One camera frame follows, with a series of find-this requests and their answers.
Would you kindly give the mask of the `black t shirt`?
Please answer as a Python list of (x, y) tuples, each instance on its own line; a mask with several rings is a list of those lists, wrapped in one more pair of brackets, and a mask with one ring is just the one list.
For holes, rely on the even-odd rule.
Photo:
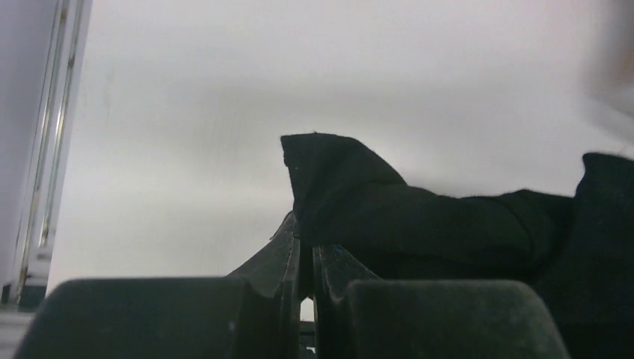
[(306, 245), (341, 245), (384, 279), (524, 282), (573, 358), (633, 356), (632, 159), (586, 153), (571, 197), (448, 197), (408, 185), (354, 138), (280, 142)]

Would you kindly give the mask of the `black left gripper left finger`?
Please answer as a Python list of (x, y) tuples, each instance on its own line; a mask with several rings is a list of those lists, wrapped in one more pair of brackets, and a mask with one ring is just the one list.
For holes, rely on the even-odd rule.
[(69, 280), (36, 312), (17, 358), (296, 358), (300, 244), (287, 215), (223, 277)]

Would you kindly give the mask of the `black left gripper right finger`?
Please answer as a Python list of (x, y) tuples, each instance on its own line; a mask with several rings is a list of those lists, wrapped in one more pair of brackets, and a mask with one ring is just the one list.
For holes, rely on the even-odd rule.
[(508, 280), (382, 280), (313, 249), (320, 358), (567, 358), (542, 300)]

